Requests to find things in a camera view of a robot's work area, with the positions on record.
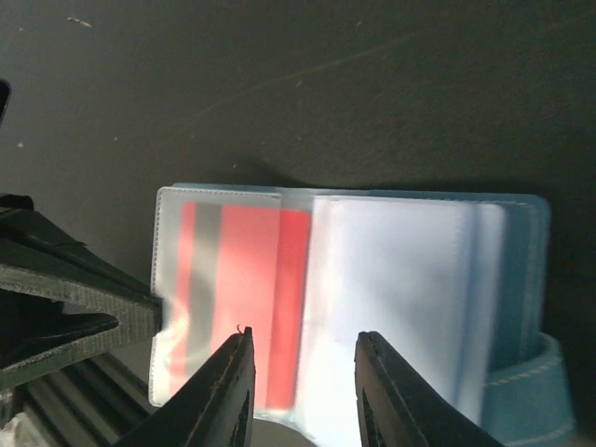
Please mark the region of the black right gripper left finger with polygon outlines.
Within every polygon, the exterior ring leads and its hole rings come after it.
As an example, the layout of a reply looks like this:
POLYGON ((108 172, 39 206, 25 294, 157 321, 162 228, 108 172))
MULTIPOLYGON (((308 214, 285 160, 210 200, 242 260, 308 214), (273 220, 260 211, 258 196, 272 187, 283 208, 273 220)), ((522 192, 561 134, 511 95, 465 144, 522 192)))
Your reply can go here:
POLYGON ((249 446, 255 395, 252 329, 230 335, 159 410, 118 446, 249 446))

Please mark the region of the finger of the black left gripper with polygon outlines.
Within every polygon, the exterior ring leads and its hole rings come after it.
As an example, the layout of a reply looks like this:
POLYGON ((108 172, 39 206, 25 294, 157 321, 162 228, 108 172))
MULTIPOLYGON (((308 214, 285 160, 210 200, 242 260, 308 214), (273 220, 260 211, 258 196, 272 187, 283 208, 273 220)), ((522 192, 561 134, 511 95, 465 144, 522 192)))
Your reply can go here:
POLYGON ((38 212, 1 196, 1 387, 157 334, 162 305, 38 212))

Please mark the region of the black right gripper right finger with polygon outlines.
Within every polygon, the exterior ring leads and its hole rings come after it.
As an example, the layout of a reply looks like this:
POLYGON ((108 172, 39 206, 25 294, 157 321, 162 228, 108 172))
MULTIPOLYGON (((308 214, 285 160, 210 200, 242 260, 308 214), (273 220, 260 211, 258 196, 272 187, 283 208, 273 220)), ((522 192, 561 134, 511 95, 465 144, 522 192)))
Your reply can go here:
POLYGON ((361 332, 355 386, 363 446, 498 446, 444 400, 378 332, 361 332))

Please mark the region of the blue leather card holder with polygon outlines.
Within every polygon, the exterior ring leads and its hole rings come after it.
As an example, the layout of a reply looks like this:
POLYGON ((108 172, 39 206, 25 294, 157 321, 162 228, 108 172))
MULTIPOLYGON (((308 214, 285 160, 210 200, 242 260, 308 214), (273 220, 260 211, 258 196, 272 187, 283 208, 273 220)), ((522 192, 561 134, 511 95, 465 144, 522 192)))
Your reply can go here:
POLYGON ((186 202, 311 215, 294 404, 256 415, 317 446, 359 443, 355 344, 379 332, 456 410, 507 446, 575 430, 558 341, 540 329, 549 206, 531 195, 177 183, 158 191, 152 292, 163 303, 150 401, 169 393, 186 202))

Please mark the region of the red card with stripe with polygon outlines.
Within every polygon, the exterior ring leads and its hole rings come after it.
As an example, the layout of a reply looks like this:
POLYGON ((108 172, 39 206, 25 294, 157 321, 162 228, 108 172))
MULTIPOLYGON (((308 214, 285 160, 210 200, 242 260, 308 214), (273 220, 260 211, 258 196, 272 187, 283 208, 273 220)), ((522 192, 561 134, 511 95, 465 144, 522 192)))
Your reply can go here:
POLYGON ((234 331, 250 327, 257 408, 295 399, 311 215, 239 204, 182 206, 169 393, 234 331))

